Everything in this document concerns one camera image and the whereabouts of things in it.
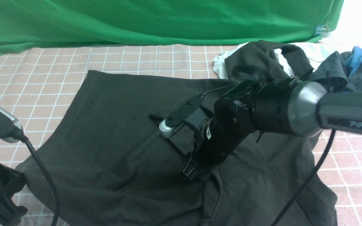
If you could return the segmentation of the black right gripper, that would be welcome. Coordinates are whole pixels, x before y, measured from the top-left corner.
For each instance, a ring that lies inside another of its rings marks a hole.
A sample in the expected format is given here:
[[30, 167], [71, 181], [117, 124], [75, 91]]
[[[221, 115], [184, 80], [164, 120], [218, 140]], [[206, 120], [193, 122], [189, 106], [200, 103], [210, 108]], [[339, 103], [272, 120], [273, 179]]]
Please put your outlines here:
[[247, 98], [218, 99], [213, 112], [198, 107], [194, 111], [195, 156], [186, 155], [183, 160], [184, 179], [203, 181], [202, 166], [223, 163], [249, 134], [256, 132], [252, 113], [252, 102]]

